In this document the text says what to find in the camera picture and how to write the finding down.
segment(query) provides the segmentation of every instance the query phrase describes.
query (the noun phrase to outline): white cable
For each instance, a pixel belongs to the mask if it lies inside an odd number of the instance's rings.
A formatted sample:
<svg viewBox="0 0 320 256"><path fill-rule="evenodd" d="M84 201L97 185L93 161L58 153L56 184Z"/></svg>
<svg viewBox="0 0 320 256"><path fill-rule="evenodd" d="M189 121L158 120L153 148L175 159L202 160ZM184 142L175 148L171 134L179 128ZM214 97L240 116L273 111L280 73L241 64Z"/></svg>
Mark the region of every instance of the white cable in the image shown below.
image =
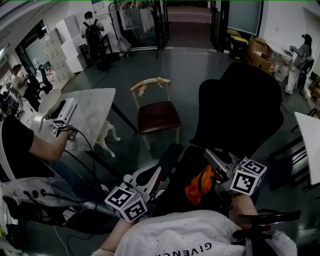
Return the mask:
<svg viewBox="0 0 320 256"><path fill-rule="evenodd" d="M54 227L54 229L55 229L56 235L58 236L58 238L60 239L61 243L63 243L63 245L64 245L64 247L65 247L66 254L68 254L68 256L70 256L70 255L69 255L69 252L68 252L68 248L66 247L64 241L62 241L61 237L59 236L58 231L57 231L57 229L56 229L56 226L53 226L53 227Z"/></svg>

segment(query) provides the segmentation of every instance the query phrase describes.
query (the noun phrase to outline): wooden chair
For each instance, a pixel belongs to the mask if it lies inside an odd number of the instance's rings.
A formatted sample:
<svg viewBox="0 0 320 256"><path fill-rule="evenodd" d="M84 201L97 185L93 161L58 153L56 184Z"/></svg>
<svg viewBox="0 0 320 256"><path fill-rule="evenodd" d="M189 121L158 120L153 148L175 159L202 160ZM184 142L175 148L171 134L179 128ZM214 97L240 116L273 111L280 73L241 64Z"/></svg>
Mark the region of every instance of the wooden chair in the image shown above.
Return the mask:
<svg viewBox="0 0 320 256"><path fill-rule="evenodd" d="M162 84L167 86L168 100L140 107L135 91L139 90L138 95L141 97L147 85L154 83L157 83L160 86ZM181 125L181 121L175 106L170 101L170 86L170 80L158 77L141 81L130 89L135 105L138 109L138 130L149 151L150 145L147 136L152 133L176 128L176 143L179 143L179 127Z"/></svg>

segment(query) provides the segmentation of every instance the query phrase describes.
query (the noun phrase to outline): white pan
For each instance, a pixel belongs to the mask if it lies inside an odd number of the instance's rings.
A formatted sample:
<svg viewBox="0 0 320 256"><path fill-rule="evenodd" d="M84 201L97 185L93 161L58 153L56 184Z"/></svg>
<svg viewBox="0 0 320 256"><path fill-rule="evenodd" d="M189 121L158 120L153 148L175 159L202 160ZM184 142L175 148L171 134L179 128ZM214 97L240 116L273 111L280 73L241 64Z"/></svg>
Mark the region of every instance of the white pan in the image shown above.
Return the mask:
<svg viewBox="0 0 320 256"><path fill-rule="evenodd" d="M41 114L41 120L38 131L41 131L44 118L55 112L61 103L61 90L54 89L45 95L39 106L39 114Z"/></svg>

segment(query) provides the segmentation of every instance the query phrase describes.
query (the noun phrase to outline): orange cloth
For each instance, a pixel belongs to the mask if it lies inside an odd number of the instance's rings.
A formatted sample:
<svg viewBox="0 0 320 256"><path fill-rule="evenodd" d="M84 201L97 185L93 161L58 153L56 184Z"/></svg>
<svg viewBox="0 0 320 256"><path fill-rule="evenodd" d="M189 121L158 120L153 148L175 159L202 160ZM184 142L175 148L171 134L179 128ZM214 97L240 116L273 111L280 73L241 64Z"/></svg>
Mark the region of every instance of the orange cloth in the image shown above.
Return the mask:
<svg viewBox="0 0 320 256"><path fill-rule="evenodd" d="M217 179L216 172L211 169L210 164L185 187L186 198L196 206L200 203L203 194L208 193Z"/></svg>

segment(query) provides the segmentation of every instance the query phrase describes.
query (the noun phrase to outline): chair seat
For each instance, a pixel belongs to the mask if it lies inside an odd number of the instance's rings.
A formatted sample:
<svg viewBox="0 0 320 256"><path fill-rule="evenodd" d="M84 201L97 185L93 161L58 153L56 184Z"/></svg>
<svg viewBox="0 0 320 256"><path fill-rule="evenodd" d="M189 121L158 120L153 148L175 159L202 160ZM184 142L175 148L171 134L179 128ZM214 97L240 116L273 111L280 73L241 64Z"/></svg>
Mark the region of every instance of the chair seat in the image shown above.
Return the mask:
<svg viewBox="0 0 320 256"><path fill-rule="evenodd" d="M170 101L152 103L138 110L138 129L141 134L160 132L180 125L177 110Z"/></svg>

